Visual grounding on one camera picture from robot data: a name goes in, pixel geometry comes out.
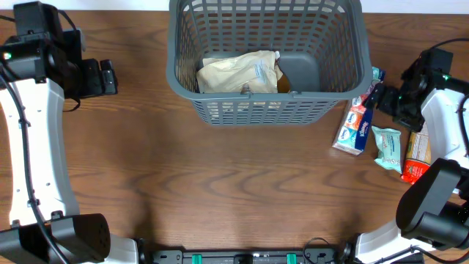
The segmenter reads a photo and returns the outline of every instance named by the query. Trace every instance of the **tissue box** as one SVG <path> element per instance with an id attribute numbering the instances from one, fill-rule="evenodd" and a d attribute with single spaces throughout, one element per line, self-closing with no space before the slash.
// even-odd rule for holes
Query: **tissue box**
<path id="1" fill-rule="evenodd" d="M 384 77 L 384 70 L 373 67 L 372 84 L 366 93 L 349 100 L 332 147 L 353 155 L 359 155 L 365 150 L 368 132 L 372 124 L 373 110 L 367 110 L 365 106 L 362 106 L 362 103 L 373 91 L 374 86 L 383 82 Z"/>

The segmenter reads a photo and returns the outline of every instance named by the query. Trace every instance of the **gray plastic basket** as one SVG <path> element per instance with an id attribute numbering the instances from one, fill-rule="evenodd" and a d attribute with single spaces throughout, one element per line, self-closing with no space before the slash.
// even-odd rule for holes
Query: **gray plastic basket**
<path id="1" fill-rule="evenodd" d="M 212 125 L 316 122 L 372 82 L 359 0 L 171 0 L 166 77 Z M 280 51 L 287 94 L 199 93 L 203 58 Z"/>

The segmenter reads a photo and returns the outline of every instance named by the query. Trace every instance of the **white wall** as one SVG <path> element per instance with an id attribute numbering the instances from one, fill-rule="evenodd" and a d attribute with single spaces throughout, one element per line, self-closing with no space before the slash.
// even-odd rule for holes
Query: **white wall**
<path id="1" fill-rule="evenodd" d="M 0 10 L 33 0 L 0 0 Z M 43 0 L 63 10 L 168 10 L 169 0 Z M 469 14 L 469 0 L 361 0 L 364 12 Z"/>

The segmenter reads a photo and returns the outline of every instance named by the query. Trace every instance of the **snack package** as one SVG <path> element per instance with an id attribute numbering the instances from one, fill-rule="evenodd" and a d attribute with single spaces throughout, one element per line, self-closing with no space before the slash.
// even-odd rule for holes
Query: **snack package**
<path id="1" fill-rule="evenodd" d="M 276 53 L 257 51 L 228 59 L 205 59 L 197 72 L 200 93 L 241 92 L 245 84 L 253 93 L 277 93 Z"/>
<path id="2" fill-rule="evenodd" d="M 385 169 L 394 169 L 398 173 L 401 170 L 401 131 L 392 128 L 377 128 L 372 126 L 376 146 L 378 147 L 378 158 L 374 160 Z"/>
<path id="3" fill-rule="evenodd" d="M 416 183 L 420 176 L 430 168 L 431 163 L 432 155 L 428 128 L 424 124 L 422 131 L 410 134 L 401 179 L 410 184 Z"/>

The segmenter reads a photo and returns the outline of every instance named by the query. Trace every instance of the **plastic bag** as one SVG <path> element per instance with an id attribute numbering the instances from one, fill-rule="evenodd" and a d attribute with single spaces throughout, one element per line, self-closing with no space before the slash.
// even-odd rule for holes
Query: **plastic bag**
<path id="1" fill-rule="evenodd" d="M 200 93 L 241 92 L 245 84 L 252 93 L 277 93 L 276 53 L 257 51 L 228 59 L 204 59 L 197 73 Z"/>
<path id="2" fill-rule="evenodd" d="M 372 126 L 374 139 L 378 147 L 378 158 L 374 160 L 385 169 L 394 169 L 402 173 L 401 169 L 401 131 L 392 128 L 381 129 Z"/>

